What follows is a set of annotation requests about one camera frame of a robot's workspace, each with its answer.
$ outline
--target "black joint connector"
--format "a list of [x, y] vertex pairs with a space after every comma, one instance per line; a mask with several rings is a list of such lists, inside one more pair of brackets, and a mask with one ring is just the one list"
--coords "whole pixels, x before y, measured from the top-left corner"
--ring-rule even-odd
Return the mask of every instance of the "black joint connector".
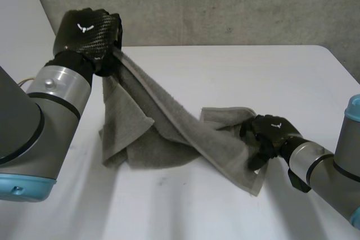
[[53, 60], [47, 62], [45, 66], [67, 67], [84, 77], [91, 87], [95, 67], [91, 61], [86, 60], [80, 53], [63, 51], [58, 53]]
[[311, 190], [311, 187], [309, 187], [304, 181], [302, 181], [296, 174], [294, 174], [293, 171], [290, 169], [287, 171], [287, 174], [290, 178], [291, 185], [298, 189], [301, 192], [308, 193]]

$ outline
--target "robotic hand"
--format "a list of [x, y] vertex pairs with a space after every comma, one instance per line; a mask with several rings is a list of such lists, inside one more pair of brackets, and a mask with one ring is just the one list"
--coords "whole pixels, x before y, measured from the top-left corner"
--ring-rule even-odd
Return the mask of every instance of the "robotic hand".
[[360, 229], [360, 95], [349, 101], [335, 155], [317, 143], [304, 139], [285, 118], [261, 116], [242, 125], [240, 137], [252, 132], [260, 142], [259, 152], [248, 161], [250, 170], [260, 169], [280, 156], [289, 166], [294, 188], [320, 197]]
[[56, 35], [54, 59], [24, 93], [0, 68], [0, 200], [45, 200], [91, 93], [93, 74], [109, 76], [121, 49], [118, 14], [69, 11]]

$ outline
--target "gray towel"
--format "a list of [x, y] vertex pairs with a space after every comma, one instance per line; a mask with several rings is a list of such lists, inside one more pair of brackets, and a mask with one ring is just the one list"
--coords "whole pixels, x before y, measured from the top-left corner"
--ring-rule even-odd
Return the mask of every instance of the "gray towel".
[[239, 139], [241, 123], [254, 116], [248, 108], [204, 108], [199, 122], [121, 51], [116, 76], [103, 80], [105, 124], [103, 162], [133, 167], [172, 167], [203, 155], [238, 187], [257, 195], [266, 168], [246, 168], [257, 151], [251, 134]]

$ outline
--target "white table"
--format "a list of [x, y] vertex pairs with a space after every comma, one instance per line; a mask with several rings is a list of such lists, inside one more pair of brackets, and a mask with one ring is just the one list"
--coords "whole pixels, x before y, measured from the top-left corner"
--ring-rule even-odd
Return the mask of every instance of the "white table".
[[[38, 0], [0, 0], [0, 64], [15, 79], [51, 56], [54, 35]], [[318, 46], [124, 48], [186, 109], [248, 106], [288, 118], [334, 151], [348, 99], [359, 84]], [[359, 239], [314, 192], [292, 188], [284, 162], [270, 162], [258, 197], [204, 159], [166, 170], [109, 170], [100, 163], [101, 79], [58, 183], [42, 203], [0, 202], [0, 239]]]

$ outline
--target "concrete wall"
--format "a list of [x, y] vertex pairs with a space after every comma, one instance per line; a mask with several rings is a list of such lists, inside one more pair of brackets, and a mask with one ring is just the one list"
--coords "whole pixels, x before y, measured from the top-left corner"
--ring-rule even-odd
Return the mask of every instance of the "concrete wall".
[[40, 0], [56, 31], [65, 11], [120, 13], [125, 46], [318, 44], [360, 80], [360, 0]]

